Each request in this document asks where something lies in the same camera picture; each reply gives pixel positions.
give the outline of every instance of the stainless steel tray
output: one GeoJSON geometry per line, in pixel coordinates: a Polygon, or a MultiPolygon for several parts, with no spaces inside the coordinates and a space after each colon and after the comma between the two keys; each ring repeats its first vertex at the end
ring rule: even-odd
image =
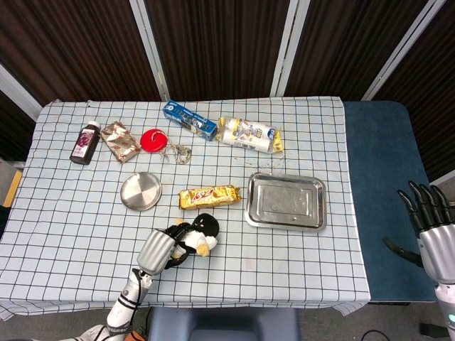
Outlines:
{"type": "Polygon", "coordinates": [[[120,198],[125,206],[136,211],[148,210],[161,197],[159,179],[147,172],[129,176],[122,185],[120,198]]]}
{"type": "Polygon", "coordinates": [[[255,173],[245,219],[255,227],[318,232],[326,226],[326,186],[317,178],[255,173]]]}

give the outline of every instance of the blue mat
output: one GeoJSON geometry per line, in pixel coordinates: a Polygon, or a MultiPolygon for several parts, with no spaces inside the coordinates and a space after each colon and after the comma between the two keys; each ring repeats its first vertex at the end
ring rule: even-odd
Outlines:
{"type": "Polygon", "coordinates": [[[424,270],[394,255],[389,237],[418,252],[397,190],[428,183],[409,114],[396,102],[345,102],[350,180],[372,301],[435,301],[424,270]]]}

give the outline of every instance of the bottle label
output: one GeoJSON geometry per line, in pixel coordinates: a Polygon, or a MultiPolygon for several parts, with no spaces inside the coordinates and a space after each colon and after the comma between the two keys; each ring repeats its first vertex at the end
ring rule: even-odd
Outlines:
{"type": "Polygon", "coordinates": [[[71,156],[83,158],[85,156],[85,153],[87,153],[88,146],[90,145],[90,142],[92,142],[94,135],[94,130],[83,129],[79,134],[79,138],[76,142],[76,147],[74,148],[73,154],[71,154],[71,156]]]}

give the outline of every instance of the red lid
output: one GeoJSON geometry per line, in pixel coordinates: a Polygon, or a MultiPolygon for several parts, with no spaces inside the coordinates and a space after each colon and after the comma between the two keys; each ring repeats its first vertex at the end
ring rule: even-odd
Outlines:
{"type": "Polygon", "coordinates": [[[159,129],[150,129],[141,137],[141,147],[149,153],[160,151],[168,143],[165,133],[159,129]]]}

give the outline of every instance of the rectangular metal tray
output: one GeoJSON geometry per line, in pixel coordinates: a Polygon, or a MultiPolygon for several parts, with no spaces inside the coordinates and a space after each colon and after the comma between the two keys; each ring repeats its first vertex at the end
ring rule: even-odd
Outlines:
{"type": "Polygon", "coordinates": [[[255,173],[245,219],[255,227],[318,232],[326,226],[326,186],[317,178],[255,173]]]}

